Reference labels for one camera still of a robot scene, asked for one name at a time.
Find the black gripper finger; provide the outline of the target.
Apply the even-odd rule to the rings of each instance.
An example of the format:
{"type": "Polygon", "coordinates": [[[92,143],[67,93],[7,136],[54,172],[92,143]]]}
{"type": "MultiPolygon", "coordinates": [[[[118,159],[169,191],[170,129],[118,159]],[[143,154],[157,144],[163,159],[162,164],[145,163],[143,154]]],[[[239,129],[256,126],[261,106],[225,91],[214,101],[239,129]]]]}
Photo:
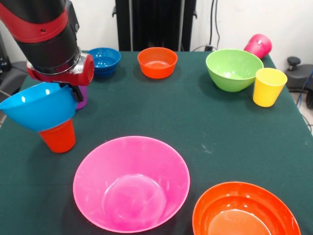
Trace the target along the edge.
{"type": "Polygon", "coordinates": [[[83,95],[81,93],[81,90],[80,90],[79,86],[70,85],[70,87],[72,89],[72,95],[73,95],[75,101],[77,103],[80,103],[80,102],[84,101],[84,97],[83,97],[83,95]]]}

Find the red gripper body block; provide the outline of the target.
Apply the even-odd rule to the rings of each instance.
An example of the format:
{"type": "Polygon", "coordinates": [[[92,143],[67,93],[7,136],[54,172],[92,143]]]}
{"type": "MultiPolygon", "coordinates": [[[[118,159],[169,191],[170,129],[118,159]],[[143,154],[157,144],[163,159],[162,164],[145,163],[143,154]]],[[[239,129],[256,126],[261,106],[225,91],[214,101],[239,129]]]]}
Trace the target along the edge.
{"type": "Polygon", "coordinates": [[[81,54],[77,64],[69,70],[58,74],[43,74],[36,71],[29,61],[27,72],[31,78],[41,82],[67,83],[73,86],[88,86],[94,76],[94,60],[90,54],[81,54]]]}

